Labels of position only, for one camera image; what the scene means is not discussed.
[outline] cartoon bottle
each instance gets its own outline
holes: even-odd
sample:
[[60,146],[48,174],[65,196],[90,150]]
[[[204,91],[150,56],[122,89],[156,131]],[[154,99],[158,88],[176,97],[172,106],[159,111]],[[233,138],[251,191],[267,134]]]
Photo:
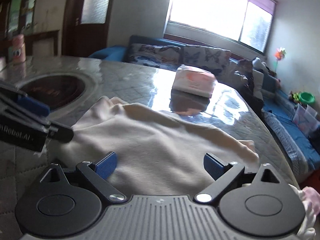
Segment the cartoon bottle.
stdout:
[[26,61],[26,45],[24,35],[19,34],[12,39],[12,62],[19,64]]

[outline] window pane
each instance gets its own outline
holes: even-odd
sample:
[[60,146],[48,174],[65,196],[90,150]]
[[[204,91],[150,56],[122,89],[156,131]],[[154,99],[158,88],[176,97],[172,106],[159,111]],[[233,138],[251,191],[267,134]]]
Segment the window pane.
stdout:
[[270,31],[272,15],[249,2],[240,41],[264,51]]
[[84,0],[81,24],[105,23],[109,0]]
[[21,0],[11,0],[8,32],[13,32],[18,29],[20,5]]
[[238,40],[248,0],[173,0],[171,21]]

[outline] tissue package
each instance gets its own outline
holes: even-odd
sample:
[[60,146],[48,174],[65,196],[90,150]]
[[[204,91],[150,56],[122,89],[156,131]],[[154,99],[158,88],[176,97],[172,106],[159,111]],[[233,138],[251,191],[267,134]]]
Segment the tissue package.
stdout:
[[177,69],[173,89],[211,98],[217,80],[215,76],[203,69],[181,65]]

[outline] metal screw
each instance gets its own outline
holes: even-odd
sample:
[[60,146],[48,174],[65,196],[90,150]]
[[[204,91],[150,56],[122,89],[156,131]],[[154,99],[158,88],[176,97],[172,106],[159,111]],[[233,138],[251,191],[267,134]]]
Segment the metal screw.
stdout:
[[212,200],[212,197],[209,194],[198,194],[198,195],[196,195],[195,199],[198,202],[207,203]]
[[121,202],[125,200],[125,196],[121,194],[112,194],[109,196],[109,200],[112,202]]

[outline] frosted glass panel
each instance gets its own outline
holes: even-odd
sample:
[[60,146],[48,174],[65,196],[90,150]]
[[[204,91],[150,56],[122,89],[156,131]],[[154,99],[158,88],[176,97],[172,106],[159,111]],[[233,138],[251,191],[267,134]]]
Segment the frosted glass panel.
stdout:
[[105,23],[109,0],[84,0],[81,24]]

